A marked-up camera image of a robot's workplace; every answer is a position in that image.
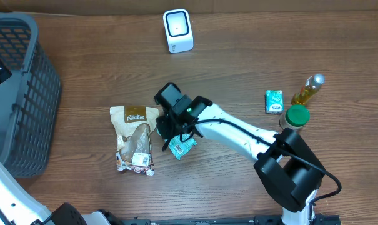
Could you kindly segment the small teal white box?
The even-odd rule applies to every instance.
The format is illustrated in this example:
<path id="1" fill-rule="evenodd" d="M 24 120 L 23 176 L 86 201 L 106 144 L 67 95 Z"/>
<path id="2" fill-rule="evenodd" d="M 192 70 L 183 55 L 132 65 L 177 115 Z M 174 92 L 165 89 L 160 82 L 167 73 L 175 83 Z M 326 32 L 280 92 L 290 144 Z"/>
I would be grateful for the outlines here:
<path id="1" fill-rule="evenodd" d="M 283 92 L 281 90 L 267 90 L 265 93 L 265 113 L 281 114 L 283 111 Z"/>

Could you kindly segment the yellow dish soap bottle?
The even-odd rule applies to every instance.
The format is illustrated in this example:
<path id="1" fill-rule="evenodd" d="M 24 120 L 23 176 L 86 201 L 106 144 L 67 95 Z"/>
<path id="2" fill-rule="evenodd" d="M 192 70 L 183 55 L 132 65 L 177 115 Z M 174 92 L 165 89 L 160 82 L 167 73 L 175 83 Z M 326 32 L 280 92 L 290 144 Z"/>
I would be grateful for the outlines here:
<path id="1" fill-rule="evenodd" d="M 325 76 L 321 73 L 310 76 L 301 90 L 293 95 L 291 104 L 307 104 L 310 98 L 321 89 L 324 82 Z"/>

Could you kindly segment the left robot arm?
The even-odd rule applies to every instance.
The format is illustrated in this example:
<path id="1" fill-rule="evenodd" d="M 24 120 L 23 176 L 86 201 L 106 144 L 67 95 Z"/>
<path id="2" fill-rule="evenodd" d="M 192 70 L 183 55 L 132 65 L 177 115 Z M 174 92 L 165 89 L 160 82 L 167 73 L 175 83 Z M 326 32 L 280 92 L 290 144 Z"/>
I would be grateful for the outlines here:
<path id="1" fill-rule="evenodd" d="M 30 196 L 0 161 L 0 224 L 110 225 L 102 212 L 80 214 L 64 203 L 54 212 Z"/>

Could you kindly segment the teal white pouch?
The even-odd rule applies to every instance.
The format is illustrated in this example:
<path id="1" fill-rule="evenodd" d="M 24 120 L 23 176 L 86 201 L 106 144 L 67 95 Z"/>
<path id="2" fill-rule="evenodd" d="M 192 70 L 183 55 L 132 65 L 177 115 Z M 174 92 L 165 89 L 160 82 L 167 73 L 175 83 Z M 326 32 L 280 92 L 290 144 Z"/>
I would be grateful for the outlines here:
<path id="1" fill-rule="evenodd" d="M 197 142 L 193 137 L 190 137 L 189 134 L 183 134 L 182 136 L 178 135 L 173 137 L 168 144 L 168 148 L 173 155 L 180 160 L 196 145 Z"/>

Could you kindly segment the green lid jar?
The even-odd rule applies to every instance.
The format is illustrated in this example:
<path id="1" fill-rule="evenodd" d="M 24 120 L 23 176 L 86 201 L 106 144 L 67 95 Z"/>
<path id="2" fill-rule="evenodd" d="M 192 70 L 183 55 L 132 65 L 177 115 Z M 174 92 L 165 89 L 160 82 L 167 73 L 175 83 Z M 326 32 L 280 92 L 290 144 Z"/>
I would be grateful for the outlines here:
<path id="1" fill-rule="evenodd" d="M 281 114 L 279 125 L 283 129 L 290 128 L 298 130 L 302 128 L 309 119 L 309 110 L 301 104 L 295 104 Z"/>

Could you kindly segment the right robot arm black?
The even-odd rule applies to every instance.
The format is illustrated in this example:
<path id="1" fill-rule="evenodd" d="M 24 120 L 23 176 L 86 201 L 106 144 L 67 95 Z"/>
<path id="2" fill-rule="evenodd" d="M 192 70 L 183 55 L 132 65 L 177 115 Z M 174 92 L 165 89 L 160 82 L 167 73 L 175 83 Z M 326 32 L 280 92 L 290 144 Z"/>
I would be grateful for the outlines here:
<path id="1" fill-rule="evenodd" d="M 205 97 L 191 99 L 173 82 L 154 100 L 164 111 L 156 121 L 167 144 L 175 137 L 184 142 L 184 134 L 219 141 L 253 163 L 265 190 L 283 208 L 283 224 L 313 224 L 313 203 L 325 169 L 295 130 L 255 127 Z"/>

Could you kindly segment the brown snack packet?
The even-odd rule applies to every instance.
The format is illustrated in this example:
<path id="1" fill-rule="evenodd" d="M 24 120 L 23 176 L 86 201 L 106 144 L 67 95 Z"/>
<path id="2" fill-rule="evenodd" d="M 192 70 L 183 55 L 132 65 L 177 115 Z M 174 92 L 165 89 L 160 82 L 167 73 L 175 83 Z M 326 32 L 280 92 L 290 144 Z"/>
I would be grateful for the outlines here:
<path id="1" fill-rule="evenodd" d="M 151 133 L 156 128 L 159 110 L 147 106 L 113 106 L 109 112 L 117 135 L 117 170 L 153 176 Z"/>

